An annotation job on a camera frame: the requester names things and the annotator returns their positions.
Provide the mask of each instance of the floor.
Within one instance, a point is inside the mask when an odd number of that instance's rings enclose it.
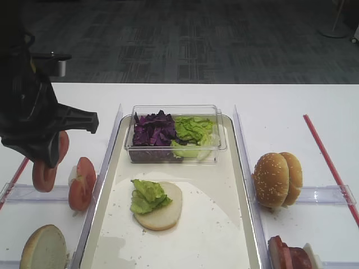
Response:
[[[72,54],[55,82],[359,84],[359,46],[316,29],[330,0],[31,3],[33,52]]]

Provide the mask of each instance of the food ingredients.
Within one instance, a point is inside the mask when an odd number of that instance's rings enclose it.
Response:
[[[64,269],[66,242],[54,225],[45,225],[33,232],[21,255],[20,269]]]
[[[169,146],[171,140],[176,139],[174,120],[170,114],[165,115],[162,110],[158,114],[151,114],[145,117],[134,116],[133,147],[136,146]],[[136,163],[152,162],[181,162],[183,158],[176,157],[171,151],[166,150],[130,150],[130,158]]]
[[[268,248],[273,269],[312,269],[306,251],[302,248],[288,247],[279,235],[269,239]]]
[[[169,229],[176,225],[182,212],[182,191],[173,183],[159,183],[172,202],[149,213],[135,213],[136,220],[145,228],[155,231]]]
[[[290,206],[300,195],[302,168],[288,152],[267,153],[259,158],[253,174],[256,198],[269,208]]]
[[[178,139],[173,140],[172,147],[177,149],[173,153],[179,157],[196,157],[198,160],[205,159],[210,150],[201,150],[206,146],[215,144],[216,136],[213,132],[214,123],[209,119],[200,117],[177,117],[175,119],[175,128]],[[198,146],[198,150],[186,150],[186,146]]]
[[[132,182],[136,188],[131,198],[130,209],[133,213],[145,214],[172,202],[159,183],[138,179]]]
[[[67,154],[70,140],[65,131],[59,133],[59,160],[55,168],[49,168],[43,161],[36,161],[33,166],[33,185],[39,192],[50,192],[55,184],[57,166]]]
[[[211,143],[210,134],[213,130],[213,122],[200,117],[177,117],[175,120],[177,137],[187,143],[199,146]]]
[[[68,192],[68,204],[71,209],[83,211],[89,207],[95,182],[96,172],[92,162],[86,157],[81,157],[77,163],[76,178]]]
[[[174,120],[171,114],[165,115],[162,110],[141,118],[136,113],[135,121],[134,146],[169,146],[171,140],[176,139]]]

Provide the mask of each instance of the red stick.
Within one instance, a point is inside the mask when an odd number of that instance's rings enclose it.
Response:
[[[315,128],[314,128],[314,125],[312,124],[312,121],[310,121],[310,118],[308,115],[303,115],[304,117],[304,120],[305,122],[307,123],[308,127],[309,127],[309,130],[310,132],[312,133],[314,139],[315,139],[315,142],[317,143],[325,161],[326,161],[326,164],[328,165],[335,181],[337,182],[337,185],[339,186],[342,186],[344,185],[342,179],[340,178],[340,175],[338,173],[338,171],[336,170],[332,160],[330,159],[329,157],[329,154],[328,152],[326,151],[322,141],[320,140],[320,137],[318,135],[318,133],[316,132]],[[350,212],[352,213],[354,219],[355,219],[355,222],[357,223],[358,227],[359,227],[359,213],[355,207],[355,205],[352,204],[352,200],[350,198],[350,196],[348,195],[347,191],[345,189],[343,189],[343,194],[347,200],[347,203],[348,203],[348,207],[349,207],[349,210]]]
[[[17,169],[15,175],[12,177],[9,186],[7,187],[6,193],[3,197],[3,201],[0,202],[0,210],[3,207],[5,201],[6,201],[6,197],[10,194],[11,190],[13,189],[13,186],[16,184],[16,182],[18,181],[22,171],[24,171],[26,164],[29,162],[28,158],[24,158],[22,163],[20,164],[19,168]]]

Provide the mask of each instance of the tomato slice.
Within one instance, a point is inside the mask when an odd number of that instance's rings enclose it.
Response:
[[[59,160],[54,168],[49,168],[43,161],[35,161],[33,166],[33,185],[39,192],[50,192],[55,185],[57,166],[67,154],[70,140],[65,131],[59,133]]]
[[[68,192],[68,204],[73,210],[83,211],[90,205],[96,182],[96,172],[92,162],[86,157],[81,157],[76,173],[77,177],[71,183]]]

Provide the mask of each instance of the deli meat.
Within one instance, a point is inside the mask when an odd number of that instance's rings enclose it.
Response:
[[[268,241],[273,269],[312,269],[308,254],[302,248],[291,248],[283,243],[280,236]]]
[[[293,269],[312,269],[308,254],[302,248],[289,248]]]

